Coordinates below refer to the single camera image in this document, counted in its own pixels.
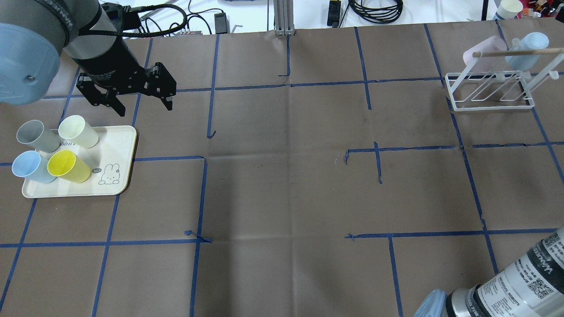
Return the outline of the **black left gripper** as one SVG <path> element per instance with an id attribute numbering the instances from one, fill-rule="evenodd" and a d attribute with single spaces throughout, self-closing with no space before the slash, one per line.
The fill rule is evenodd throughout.
<path id="1" fill-rule="evenodd" d="M 159 98 L 168 111 L 173 110 L 177 81 L 161 62 L 143 68 L 125 42 L 115 42 L 100 56 L 76 63 L 82 70 L 76 88 L 93 106 L 111 107 L 124 117 L 126 108 L 117 96 L 141 93 Z"/>

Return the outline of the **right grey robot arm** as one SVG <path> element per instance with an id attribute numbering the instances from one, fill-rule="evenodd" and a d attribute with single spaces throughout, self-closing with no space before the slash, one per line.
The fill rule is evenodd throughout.
<path id="1" fill-rule="evenodd" d="M 417 317 L 561 317 L 564 314 L 564 229 L 536 243 L 491 280 L 452 293 L 436 289 Z"/>

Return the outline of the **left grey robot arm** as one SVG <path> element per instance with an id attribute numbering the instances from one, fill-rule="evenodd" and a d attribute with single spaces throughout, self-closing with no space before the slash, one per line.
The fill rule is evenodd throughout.
<path id="1" fill-rule="evenodd" d="M 182 16 L 178 26 L 153 33 L 135 33 L 139 13 L 171 8 Z M 112 108 L 125 116 L 122 94 L 141 93 L 173 108 L 177 83 L 163 63 L 145 68 L 124 41 L 151 38 L 181 30 L 187 14 L 165 3 L 125 7 L 97 0 L 3 0 L 1 28 L 1 102 L 25 105 L 42 99 L 59 71 L 62 52 L 82 72 L 76 88 L 93 106 Z"/>

